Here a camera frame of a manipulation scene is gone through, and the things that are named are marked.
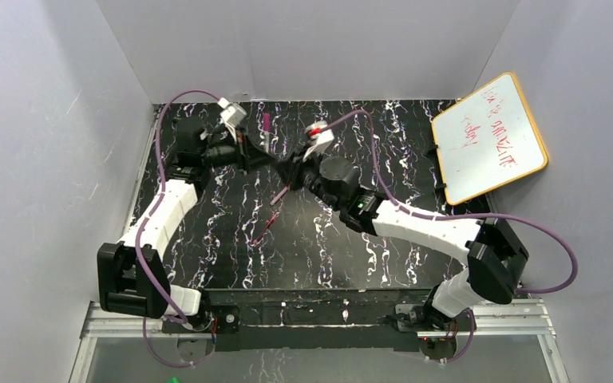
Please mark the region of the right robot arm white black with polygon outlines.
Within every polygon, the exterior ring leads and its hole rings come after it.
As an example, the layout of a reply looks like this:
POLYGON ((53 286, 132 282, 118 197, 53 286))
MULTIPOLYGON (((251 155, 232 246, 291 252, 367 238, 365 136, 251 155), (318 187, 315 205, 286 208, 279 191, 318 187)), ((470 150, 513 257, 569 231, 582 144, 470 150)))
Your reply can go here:
POLYGON ((404 239, 456 259, 464 270, 435 286, 414 322, 446 323, 481 302, 509 304, 528 252, 507 221, 454 219, 393 203, 359 183, 360 171, 341 156, 295 152, 275 170, 289 190, 308 189, 351 230, 404 239))

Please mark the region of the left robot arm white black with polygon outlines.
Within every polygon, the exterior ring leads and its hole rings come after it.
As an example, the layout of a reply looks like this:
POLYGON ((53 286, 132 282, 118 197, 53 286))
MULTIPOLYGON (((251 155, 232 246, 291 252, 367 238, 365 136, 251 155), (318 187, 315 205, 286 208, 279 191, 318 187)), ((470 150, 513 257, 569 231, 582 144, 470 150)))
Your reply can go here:
POLYGON ((97 252, 101 308, 143 318, 199 313, 203 294, 172 285, 163 257, 186 214, 198 203, 214 168, 235 165, 244 173, 276 164, 276 156, 254 142, 244 127, 206 129, 173 124, 173 154, 164 165, 165 181, 142 216, 115 243, 97 252))

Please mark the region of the yellow-framed whiteboard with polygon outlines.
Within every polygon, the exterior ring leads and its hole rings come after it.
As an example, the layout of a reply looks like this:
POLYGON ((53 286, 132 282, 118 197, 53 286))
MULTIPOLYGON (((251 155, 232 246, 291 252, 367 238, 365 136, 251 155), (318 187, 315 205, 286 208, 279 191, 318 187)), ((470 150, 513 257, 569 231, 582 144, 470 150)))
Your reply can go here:
POLYGON ((468 202, 548 164, 544 142, 512 72, 441 112, 431 128, 450 205, 468 202))

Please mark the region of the light pink pen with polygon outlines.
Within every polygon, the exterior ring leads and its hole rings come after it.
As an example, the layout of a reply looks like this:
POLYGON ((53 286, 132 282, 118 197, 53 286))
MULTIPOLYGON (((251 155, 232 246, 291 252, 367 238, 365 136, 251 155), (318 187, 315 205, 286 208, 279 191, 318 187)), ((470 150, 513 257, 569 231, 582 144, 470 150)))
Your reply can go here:
POLYGON ((275 206, 290 191, 290 189, 291 188, 289 185, 283 187, 270 201, 270 205, 275 206))

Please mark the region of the red translucent pen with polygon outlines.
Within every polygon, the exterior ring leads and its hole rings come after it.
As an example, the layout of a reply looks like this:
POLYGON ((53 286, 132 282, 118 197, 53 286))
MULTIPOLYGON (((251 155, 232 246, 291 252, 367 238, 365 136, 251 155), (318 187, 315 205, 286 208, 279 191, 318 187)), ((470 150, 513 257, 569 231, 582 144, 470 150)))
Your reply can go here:
POLYGON ((264 237, 264 235, 266 234, 266 232, 269 230, 269 228, 271 227, 271 225, 275 222, 275 220, 277 219, 279 213, 275 212, 267 221, 266 225, 264 226, 264 228, 261 230, 261 232, 258 234, 258 236, 251 242, 252 246, 256 246, 264 237))

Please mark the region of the magenta pen cap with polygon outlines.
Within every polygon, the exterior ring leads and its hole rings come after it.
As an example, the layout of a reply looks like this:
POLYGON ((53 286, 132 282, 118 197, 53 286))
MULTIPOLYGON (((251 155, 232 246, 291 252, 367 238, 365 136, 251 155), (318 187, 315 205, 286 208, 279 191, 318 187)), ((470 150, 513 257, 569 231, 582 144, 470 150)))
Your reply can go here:
POLYGON ((269 113, 263 113, 263 131, 270 132, 271 130, 271 116, 269 113))

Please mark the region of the metal base rail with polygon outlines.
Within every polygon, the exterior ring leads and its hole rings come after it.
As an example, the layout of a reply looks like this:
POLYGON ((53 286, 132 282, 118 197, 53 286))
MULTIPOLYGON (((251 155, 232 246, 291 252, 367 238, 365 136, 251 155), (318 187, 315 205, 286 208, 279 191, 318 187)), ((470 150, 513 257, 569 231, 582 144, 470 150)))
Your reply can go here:
POLYGON ((473 316, 446 325, 422 325, 426 289, 239 290, 213 289, 194 330, 160 319, 103 311, 91 304, 84 337, 212 341, 219 352, 245 349, 391 348, 413 352, 456 345, 475 336, 553 335, 540 299, 508 305, 482 303, 473 316))

